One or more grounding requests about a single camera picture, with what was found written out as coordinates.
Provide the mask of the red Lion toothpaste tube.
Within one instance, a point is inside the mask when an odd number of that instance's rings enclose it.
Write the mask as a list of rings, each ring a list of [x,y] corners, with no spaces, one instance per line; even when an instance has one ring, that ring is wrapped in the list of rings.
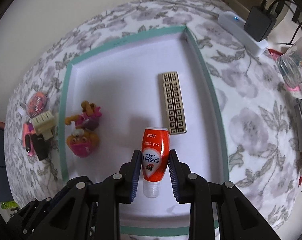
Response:
[[[159,195],[160,184],[169,159],[169,131],[147,127],[142,139],[143,194],[147,198]]]

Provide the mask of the clear jar of hair ties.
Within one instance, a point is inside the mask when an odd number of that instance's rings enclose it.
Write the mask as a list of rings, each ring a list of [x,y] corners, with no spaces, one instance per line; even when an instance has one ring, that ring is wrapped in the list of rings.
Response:
[[[49,107],[49,98],[43,92],[36,92],[28,101],[26,112],[30,118],[40,115]]]

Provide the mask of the orange pink toy figure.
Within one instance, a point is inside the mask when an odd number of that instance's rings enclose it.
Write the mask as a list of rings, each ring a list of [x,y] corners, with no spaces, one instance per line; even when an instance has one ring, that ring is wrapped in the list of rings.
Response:
[[[73,122],[75,129],[67,137],[66,143],[74,155],[86,158],[94,152],[99,145],[99,137],[95,130],[99,126],[99,119],[102,116],[101,107],[94,103],[83,101],[81,104],[82,113],[68,116],[64,119],[65,125]]]

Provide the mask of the gold black patterned box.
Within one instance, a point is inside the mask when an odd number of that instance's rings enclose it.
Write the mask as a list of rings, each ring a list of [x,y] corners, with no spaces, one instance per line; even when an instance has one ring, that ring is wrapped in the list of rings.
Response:
[[[178,72],[160,74],[170,135],[187,132]]]

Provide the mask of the black power adapter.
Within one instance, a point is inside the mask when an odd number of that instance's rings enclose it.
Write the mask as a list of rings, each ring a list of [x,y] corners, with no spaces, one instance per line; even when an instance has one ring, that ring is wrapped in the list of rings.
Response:
[[[49,146],[48,143],[44,140],[44,137],[42,134],[32,134],[31,135],[31,141],[35,150],[35,153],[38,157],[39,161],[42,161],[44,159],[47,159],[49,154]]]

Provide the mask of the teal rimmed white tray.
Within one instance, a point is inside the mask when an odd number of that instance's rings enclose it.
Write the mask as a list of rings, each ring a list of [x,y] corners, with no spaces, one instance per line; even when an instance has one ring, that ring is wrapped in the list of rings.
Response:
[[[113,40],[68,64],[58,124],[64,181],[78,176],[103,181],[141,148],[147,127],[168,127],[162,84],[166,72],[178,74],[186,121],[186,133],[170,137],[171,148],[206,180],[221,184],[229,179],[222,114],[208,68],[190,28],[174,26]],[[99,146],[86,158],[68,148],[74,127],[64,123],[80,112],[83,101],[102,112]]]

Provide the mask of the floral blanket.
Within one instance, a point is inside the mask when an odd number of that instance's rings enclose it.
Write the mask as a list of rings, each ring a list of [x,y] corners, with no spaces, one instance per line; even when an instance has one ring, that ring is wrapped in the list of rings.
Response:
[[[292,94],[269,52],[252,56],[218,26],[229,7],[222,0],[136,0],[102,12],[69,31],[34,63],[7,106],[4,150],[13,199],[24,206],[32,198],[62,188],[58,140],[48,160],[23,150],[25,118],[18,106],[35,92],[47,92],[50,110],[60,107],[67,65],[105,42],[174,25],[189,27],[216,91],[226,135],[229,177],[274,230],[288,226],[296,197],[301,158],[298,153]]]

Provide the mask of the pink kids watch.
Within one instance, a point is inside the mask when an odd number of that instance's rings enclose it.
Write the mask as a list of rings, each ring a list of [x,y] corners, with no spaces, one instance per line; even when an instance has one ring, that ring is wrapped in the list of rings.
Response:
[[[23,124],[23,131],[22,131],[22,143],[23,148],[26,150],[29,157],[35,155],[35,150],[32,144],[31,136],[35,134],[34,127],[30,122]]]

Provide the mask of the white power strip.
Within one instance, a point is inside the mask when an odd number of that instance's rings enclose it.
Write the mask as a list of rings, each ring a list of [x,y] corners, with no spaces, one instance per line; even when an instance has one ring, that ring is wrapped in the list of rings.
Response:
[[[268,46],[267,40],[257,42],[245,30],[245,21],[232,11],[224,11],[218,16],[218,25],[233,35],[253,55],[260,56]]]

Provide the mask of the black wall charger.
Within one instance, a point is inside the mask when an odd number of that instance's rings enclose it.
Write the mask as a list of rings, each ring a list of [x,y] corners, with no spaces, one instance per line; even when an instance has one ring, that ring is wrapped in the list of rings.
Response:
[[[276,15],[253,6],[244,24],[244,30],[257,42],[267,38],[276,23]]]

